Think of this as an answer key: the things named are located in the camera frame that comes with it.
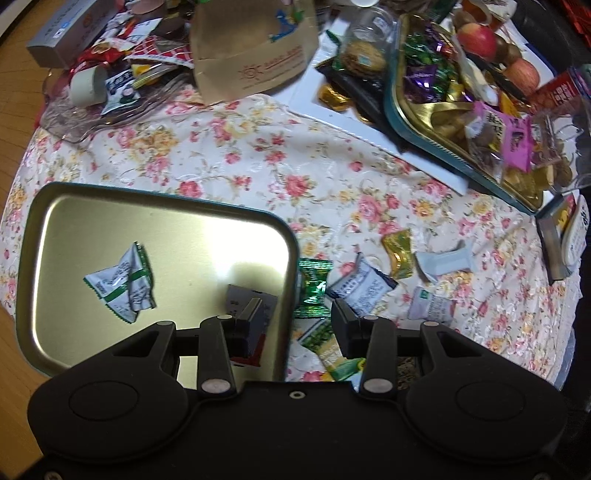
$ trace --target green candy wrapper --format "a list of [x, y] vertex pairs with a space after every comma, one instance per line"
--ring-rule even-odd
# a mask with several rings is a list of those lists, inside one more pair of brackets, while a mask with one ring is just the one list
[[294, 312], [296, 318], [330, 315], [330, 309], [324, 305], [326, 280], [330, 270], [332, 262], [329, 260], [300, 259], [300, 305]]
[[299, 340], [300, 345], [313, 351], [337, 382], [350, 380], [357, 390], [361, 380], [363, 358], [347, 359], [340, 351], [330, 319], [323, 319], [308, 330]]
[[447, 95], [450, 81], [457, 81], [458, 78], [454, 64], [439, 51], [441, 45], [442, 42], [437, 42], [431, 37], [427, 38], [422, 33], [409, 34], [404, 44], [404, 54], [409, 66], [437, 66], [435, 82], [430, 86], [428, 93], [436, 102], [443, 101]]

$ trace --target black mount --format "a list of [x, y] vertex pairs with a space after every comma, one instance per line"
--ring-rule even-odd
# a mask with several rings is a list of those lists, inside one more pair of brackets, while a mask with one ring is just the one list
[[[48, 380], [28, 409], [45, 457], [21, 479], [571, 478], [551, 458], [566, 424], [558, 391], [436, 322], [401, 330], [336, 300], [343, 355], [366, 357], [359, 393], [348, 382], [237, 391], [229, 358], [253, 353], [260, 307], [189, 330], [158, 322]], [[181, 356], [199, 356], [197, 390], [176, 381]], [[422, 372], [400, 391], [398, 356]]]

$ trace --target screw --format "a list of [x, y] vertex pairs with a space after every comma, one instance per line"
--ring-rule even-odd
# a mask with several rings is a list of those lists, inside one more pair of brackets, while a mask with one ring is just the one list
[[230, 382], [223, 378], [210, 378], [201, 384], [201, 389], [207, 393], [220, 394], [230, 390]]
[[370, 393], [387, 393], [394, 388], [390, 380], [385, 378], [370, 378], [363, 382], [363, 388]]

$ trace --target snack bag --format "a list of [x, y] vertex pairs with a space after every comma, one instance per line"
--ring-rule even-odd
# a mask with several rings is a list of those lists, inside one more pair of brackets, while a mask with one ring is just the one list
[[500, 182], [505, 167], [531, 170], [531, 126], [521, 119], [475, 102], [474, 120], [466, 125], [470, 154], [478, 166]]
[[105, 82], [107, 87], [107, 103], [101, 112], [106, 115], [119, 108], [128, 108], [139, 100], [139, 93], [134, 89], [134, 74], [124, 70]]

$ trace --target purple candy wrapper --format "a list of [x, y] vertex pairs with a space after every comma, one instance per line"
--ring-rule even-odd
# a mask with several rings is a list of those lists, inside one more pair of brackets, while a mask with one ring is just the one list
[[414, 103], [438, 102], [437, 93], [433, 90], [436, 81], [437, 65], [408, 67], [404, 81], [407, 92]]

